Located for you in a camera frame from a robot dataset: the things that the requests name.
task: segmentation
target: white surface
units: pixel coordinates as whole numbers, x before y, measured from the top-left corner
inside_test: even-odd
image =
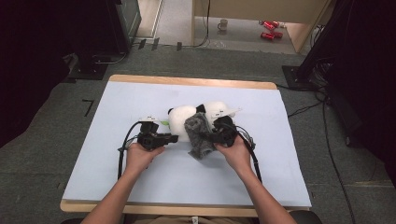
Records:
[[[264,186],[284,206],[311,206],[279,91],[108,82],[63,198],[100,201],[117,180],[123,138],[139,118],[169,108],[223,101],[257,143]],[[139,127],[132,132],[138,133]],[[160,126],[160,133],[169,132]],[[170,144],[140,176],[129,202],[252,205],[219,152],[197,161],[190,143]]]

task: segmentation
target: tape mark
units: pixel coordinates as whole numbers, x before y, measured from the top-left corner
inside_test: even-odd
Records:
[[[142,39],[142,41],[140,41],[139,49],[142,49],[142,48],[145,47],[145,45],[146,45],[146,40],[147,40],[147,39]]]
[[[158,47],[158,43],[159,43],[159,42],[160,42],[160,38],[159,38],[159,37],[155,38],[155,39],[154,39],[154,43],[152,44],[151,50],[156,50],[157,47]]]
[[[90,113],[90,111],[91,111],[91,108],[92,108],[92,105],[93,105],[93,102],[95,102],[94,100],[84,100],[84,99],[82,99],[82,102],[90,102],[90,106],[88,107],[88,110],[87,110],[87,112],[85,112],[85,115],[84,115],[84,117],[87,117],[88,116],[88,114]]]
[[[182,44],[181,42],[177,42],[177,51],[181,51]]]

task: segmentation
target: white plush toy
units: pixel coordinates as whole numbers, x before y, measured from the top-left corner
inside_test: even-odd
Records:
[[[169,127],[171,134],[178,135],[179,142],[190,142],[190,138],[184,128],[186,119],[190,118],[197,112],[204,112],[205,117],[209,123],[210,129],[215,128],[213,121],[219,117],[230,116],[233,117],[234,113],[240,109],[230,109],[224,102],[208,102],[197,107],[192,105],[182,105],[173,108],[169,111]]]
[[[184,121],[197,112],[192,105],[182,105],[169,111],[169,128],[171,134],[178,135],[178,142],[190,142],[190,138],[184,129]]]

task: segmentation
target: black controller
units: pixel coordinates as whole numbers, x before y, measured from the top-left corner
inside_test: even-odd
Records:
[[[145,149],[151,151],[157,147],[163,147],[169,143],[176,143],[178,135],[170,133],[157,133],[159,125],[152,121],[142,121],[137,142]]]
[[[231,147],[238,135],[233,120],[229,116],[221,117],[213,122],[215,128],[213,133],[202,133],[202,137],[212,143],[220,143]]]

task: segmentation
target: panda plush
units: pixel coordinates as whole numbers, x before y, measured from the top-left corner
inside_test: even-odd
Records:
[[[213,143],[204,139],[203,133],[212,133],[214,121],[220,117],[233,117],[240,109],[230,109],[224,102],[208,102],[198,106],[181,105],[168,111],[171,134],[178,135],[178,142],[191,142],[189,152],[195,159],[201,160],[216,150]]]

